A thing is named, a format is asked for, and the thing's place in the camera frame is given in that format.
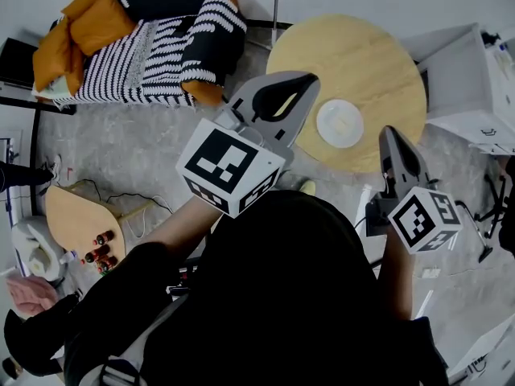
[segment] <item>white box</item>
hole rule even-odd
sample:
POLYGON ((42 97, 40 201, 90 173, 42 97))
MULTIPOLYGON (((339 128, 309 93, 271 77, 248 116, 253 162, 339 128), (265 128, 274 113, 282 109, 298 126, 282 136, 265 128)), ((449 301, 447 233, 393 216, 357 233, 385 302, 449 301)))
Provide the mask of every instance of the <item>white box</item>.
POLYGON ((463 225, 451 195, 414 187, 388 216, 410 253, 436 250, 463 225))
POLYGON ((192 193, 235 218, 276 182, 284 158, 202 119, 176 169, 192 193))

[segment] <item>gray floor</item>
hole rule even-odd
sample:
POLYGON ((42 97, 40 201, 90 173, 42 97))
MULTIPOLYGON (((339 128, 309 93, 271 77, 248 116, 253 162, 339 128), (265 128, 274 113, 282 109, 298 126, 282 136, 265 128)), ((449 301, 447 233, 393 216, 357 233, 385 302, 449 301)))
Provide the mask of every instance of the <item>gray floor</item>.
MULTIPOLYGON (((263 31, 249 33, 263 39, 263 31)), ((268 53, 248 44, 238 64, 237 73, 229 77, 228 96, 251 76, 265 72, 268 53)), ((190 192, 175 171, 181 150, 202 117, 212 118, 215 109, 161 105, 86 105, 75 116, 43 113, 39 126, 39 160, 61 154, 62 185, 79 179, 92 179, 101 189, 102 198, 122 192, 161 195, 172 210, 184 204, 190 192), (68 168, 72 171, 67 176, 68 168)), ((433 126, 427 126, 418 145, 433 178, 442 179, 440 190, 463 200, 472 213, 484 211, 492 204, 484 186, 487 170, 498 175, 496 163, 489 156, 470 149, 458 137, 433 126)), ((279 188, 294 187, 304 178, 316 181, 317 196, 334 204, 352 222, 356 218, 364 187, 380 190, 380 174, 353 175, 329 170, 295 148, 295 160, 279 188)), ((138 197, 118 200, 123 207, 141 203, 138 197)), ((146 233, 167 217, 159 207, 146 212, 146 233)), ((515 311, 515 262, 513 256, 498 247, 481 265, 481 245, 468 219, 454 249, 443 247, 434 253, 417 256, 414 272, 414 313, 422 305, 429 290, 434 290, 426 307, 431 319, 435 342, 443 357, 452 366, 476 339, 515 311), (441 269, 437 279, 421 279, 427 268, 441 269)), ((143 232, 139 216, 130 221, 135 234, 143 232)), ((137 239, 124 226, 128 246, 137 239)), ((370 260, 381 255, 382 238, 363 238, 370 260)))

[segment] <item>round wooden table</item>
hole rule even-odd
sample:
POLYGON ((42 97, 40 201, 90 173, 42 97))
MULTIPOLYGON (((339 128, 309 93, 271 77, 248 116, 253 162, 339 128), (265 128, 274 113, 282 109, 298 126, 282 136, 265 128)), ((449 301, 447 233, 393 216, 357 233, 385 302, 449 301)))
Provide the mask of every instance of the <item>round wooden table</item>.
POLYGON ((290 27, 270 53, 267 73, 315 73, 320 93, 296 143, 310 156, 337 170, 381 169, 379 133, 386 125, 416 144, 426 122, 426 94, 413 60, 391 35, 358 18, 328 14, 290 27), (353 103, 365 132, 347 149, 326 143, 316 127, 320 107, 331 99, 353 103))

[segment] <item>black cable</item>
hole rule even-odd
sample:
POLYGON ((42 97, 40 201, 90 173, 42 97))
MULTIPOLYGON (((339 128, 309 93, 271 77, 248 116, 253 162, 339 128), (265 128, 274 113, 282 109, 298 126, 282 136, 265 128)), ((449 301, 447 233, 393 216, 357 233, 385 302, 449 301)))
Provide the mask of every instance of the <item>black cable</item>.
POLYGON ((102 198, 100 197, 100 192, 98 191, 98 187, 97 187, 97 184, 95 183, 94 180, 91 180, 91 179, 82 179, 84 180, 85 182, 91 182, 93 183, 93 186, 95 187, 95 190, 97 191, 97 195, 98 195, 98 200, 101 202, 102 201, 102 198))
POLYGON ((0 202, 7 202, 9 200, 16 200, 16 199, 29 199, 30 196, 16 196, 16 197, 10 197, 9 199, 3 199, 0 200, 0 202))
POLYGON ((362 222, 363 220, 365 220, 365 219, 366 219, 366 217, 364 217, 364 218, 363 218, 363 219, 361 219, 359 222, 357 222, 357 223, 356 223, 356 225, 354 226, 354 228, 357 228, 357 227, 361 224, 361 222, 362 222))
POLYGON ((167 210, 170 212, 170 214, 171 214, 171 215, 173 215, 173 213, 174 213, 174 212, 173 212, 172 210, 170 210, 168 207, 163 206, 161 203, 158 203, 158 202, 156 201, 156 199, 154 199, 154 198, 152 198, 152 197, 146 197, 146 196, 144 196, 144 195, 140 195, 139 193, 121 193, 120 195, 115 195, 115 196, 110 196, 110 197, 108 197, 108 198, 107 198, 107 200, 106 200, 105 202, 106 202, 106 203, 109 203, 109 201, 110 201, 111 199, 114 199, 114 198, 116 198, 116 197, 122 197, 122 196, 139 196, 139 197, 143 197, 144 199, 152 200, 155 204, 157 204, 158 206, 162 207, 163 209, 167 209, 167 210))
POLYGON ((377 266, 381 266, 382 262, 383 262, 383 258, 379 257, 379 259, 370 263, 370 268, 375 269, 377 266))

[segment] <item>small bottle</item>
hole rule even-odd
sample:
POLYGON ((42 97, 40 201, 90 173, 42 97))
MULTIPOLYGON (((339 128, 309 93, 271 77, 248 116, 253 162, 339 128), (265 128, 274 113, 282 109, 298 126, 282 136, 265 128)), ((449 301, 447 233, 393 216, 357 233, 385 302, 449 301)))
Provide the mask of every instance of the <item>small bottle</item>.
POLYGON ((109 259, 109 256, 107 256, 107 255, 105 255, 105 254, 104 254, 104 255, 102 255, 102 256, 100 256, 100 257, 98 257, 98 258, 95 260, 95 263, 97 263, 97 266, 99 266, 99 265, 100 265, 100 263, 101 263, 102 261, 106 261, 107 259, 109 259))
POLYGON ((108 230, 107 232, 103 232, 101 235, 98 235, 97 238, 93 241, 93 244, 99 244, 102 246, 112 239, 114 239, 114 233, 108 230))
POLYGON ((106 261, 101 261, 98 267, 102 272, 109 272, 118 263, 118 259, 115 256, 111 256, 106 261))
POLYGON ((110 250, 109 246, 107 244, 104 244, 103 246, 101 246, 99 248, 95 248, 91 252, 86 253, 84 256, 84 259, 88 263, 93 263, 99 257, 102 257, 102 256, 106 255, 107 253, 109 253, 109 250, 110 250))
POLYGON ((66 264, 66 263, 70 263, 72 261, 75 261, 79 258, 79 256, 77 255, 77 252, 75 250, 70 250, 68 252, 66 252, 60 259, 59 259, 59 263, 61 263, 62 265, 66 264))

